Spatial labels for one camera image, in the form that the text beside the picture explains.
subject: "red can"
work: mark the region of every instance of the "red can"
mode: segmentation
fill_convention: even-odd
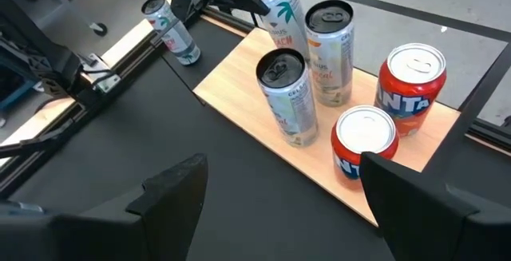
[[[374,106],[392,117],[399,136],[414,134],[446,79],[446,58],[439,50],[418,43],[401,45],[382,64]]]
[[[331,133],[334,164],[348,180],[359,181],[362,152],[374,152],[390,159],[398,150],[399,137],[392,118],[371,105],[359,105],[344,112]]]

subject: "black table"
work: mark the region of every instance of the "black table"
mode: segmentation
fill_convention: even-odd
[[[140,76],[40,157],[44,165],[10,198],[78,214],[203,152],[208,190],[189,260],[392,260],[368,222],[193,95],[242,37],[205,20],[190,31],[200,62],[185,68],[162,45],[152,49],[129,73]],[[509,156],[467,137],[449,153],[425,174],[511,207]]]

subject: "white can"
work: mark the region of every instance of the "white can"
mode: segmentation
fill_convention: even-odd
[[[309,61],[305,20],[299,0],[261,0],[270,13],[261,17],[278,48],[295,49]]]
[[[165,30],[176,23],[161,40],[182,65],[191,65],[199,60],[200,49],[192,36],[170,9],[166,0],[148,0],[142,6],[142,13],[155,31]]]
[[[320,2],[308,10],[305,23],[316,99],[345,105],[353,75],[353,8],[339,0]]]
[[[288,144],[312,144],[318,136],[318,121],[302,55],[294,49],[275,49],[261,58],[256,75]]]

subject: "can lid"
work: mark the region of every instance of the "can lid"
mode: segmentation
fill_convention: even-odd
[[[143,14],[154,14],[165,4],[165,0],[147,0],[142,5]]]
[[[307,27],[320,34],[329,34],[347,27],[353,18],[353,8],[340,0],[328,0],[311,7],[306,15]]]
[[[371,105],[359,105],[344,112],[337,121],[337,138],[350,151],[380,153],[394,141],[392,118]]]
[[[297,51],[275,49],[261,59],[256,74],[267,87],[281,89],[294,84],[302,77],[305,70],[303,63],[303,58]]]
[[[431,45],[410,43],[392,50],[387,65],[400,81],[423,84],[435,80],[446,70],[446,58]]]

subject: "celsius can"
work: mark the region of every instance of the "celsius can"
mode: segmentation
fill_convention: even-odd
[[[169,25],[175,24],[161,40],[182,65],[191,65],[199,59],[199,47],[184,27],[183,22],[172,13],[166,0],[148,0],[142,6],[142,13],[155,31],[164,30]]]
[[[278,48],[298,50],[309,61],[305,22],[299,0],[262,0],[270,12],[261,17]]]
[[[371,105],[359,105],[344,112],[331,133],[334,164],[349,180],[359,180],[362,152],[374,152],[391,159],[398,150],[399,137],[392,118]]]
[[[399,136],[414,134],[446,79],[440,51],[419,43],[401,45],[382,64],[374,105],[394,119]]]
[[[305,24],[316,99],[344,105],[353,75],[353,8],[339,0],[320,2],[308,10]]]
[[[302,55],[294,49],[272,50],[261,58],[255,73],[288,144],[312,144],[318,136],[318,121]]]

